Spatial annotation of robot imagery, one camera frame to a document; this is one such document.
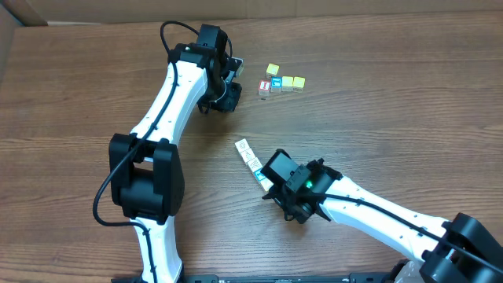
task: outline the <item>small cube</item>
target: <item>small cube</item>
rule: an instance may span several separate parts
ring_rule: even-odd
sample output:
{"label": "small cube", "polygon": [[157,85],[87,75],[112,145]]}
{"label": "small cube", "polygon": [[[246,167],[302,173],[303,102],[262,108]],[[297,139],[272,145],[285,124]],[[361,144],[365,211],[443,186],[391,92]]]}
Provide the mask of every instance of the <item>small cube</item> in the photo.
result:
{"label": "small cube", "polygon": [[259,84],[259,95],[269,96],[269,94],[270,94],[270,82],[261,80]]}
{"label": "small cube", "polygon": [[303,77],[295,77],[293,79],[293,91],[303,92],[305,83],[306,79],[304,79]]}
{"label": "small cube", "polygon": [[293,88],[293,77],[283,76],[281,79],[281,90],[282,91],[292,91]]}
{"label": "small cube", "polygon": [[273,76],[277,75],[277,72],[279,70],[280,70],[280,66],[275,65],[275,64],[269,64],[269,66],[267,66],[266,78],[270,79]]}
{"label": "small cube", "polygon": [[281,92],[281,78],[272,77],[270,79],[270,92]]}

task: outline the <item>tabletop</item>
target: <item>tabletop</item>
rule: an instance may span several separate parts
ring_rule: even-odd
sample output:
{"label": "tabletop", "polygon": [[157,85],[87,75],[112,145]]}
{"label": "tabletop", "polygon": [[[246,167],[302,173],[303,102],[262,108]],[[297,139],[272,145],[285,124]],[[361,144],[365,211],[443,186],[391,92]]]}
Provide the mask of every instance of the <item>tabletop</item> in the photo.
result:
{"label": "tabletop", "polygon": [[[176,215],[187,274],[389,271],[403,256],[314,216],[285,222],[237,154],[323,157],[361,187],[503,242],[503,12],[217,20],[244,59],[234,113],[200,114],[179,145]],[[199,27],[201,22],[187,22]],[[19,28],[0,89],[0,280],[106,282],[142,270],[132,228],[91,213],[108,142],[146,114],[166,75],[160,23]],[[193,42],[179,27],[167,40]],[[269,63],[303,93],[260,100]],[[125,220],[107,189],[100,214]]]}

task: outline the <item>yellow cube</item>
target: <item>yellow cube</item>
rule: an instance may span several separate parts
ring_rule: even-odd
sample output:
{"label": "yellow cube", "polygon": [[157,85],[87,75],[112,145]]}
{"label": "yellow cube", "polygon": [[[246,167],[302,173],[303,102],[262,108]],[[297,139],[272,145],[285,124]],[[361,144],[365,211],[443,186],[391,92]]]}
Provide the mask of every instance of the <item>yellow cube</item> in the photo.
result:
{"label": "yellow cube", "polygon": [[293,91],[303,92],[305,83],[306,79],[304,79],[303,77],[295,77],[293,79]]}
{"label": "yellow cube", "polygon": [[293,77],[283,76],[283,85],[281,85],[281,91],[292,91],[293,88]]}
{"label": "yellow cube", "polygon": [[276,76],[279,70],[280,66],[275,64],[269,64],[269,66],[267,66],[266,78],[270,79],[271,77]]}

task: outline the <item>wall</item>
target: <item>wall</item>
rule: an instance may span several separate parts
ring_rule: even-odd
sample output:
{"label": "wall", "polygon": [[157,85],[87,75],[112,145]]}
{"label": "wall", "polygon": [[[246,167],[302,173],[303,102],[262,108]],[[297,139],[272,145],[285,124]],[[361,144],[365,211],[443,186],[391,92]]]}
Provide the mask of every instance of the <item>wall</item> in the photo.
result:
{"label": "wall", "polygon": [[10,0],[50,22],[123,23],[503,9],[491,0]]}
{"label": "wall", "polygon": [[7,57],[9,56],[14,29],[17,27],[19,27],[19,24],[10,13],[0,5],[0,84],[2,83]]}

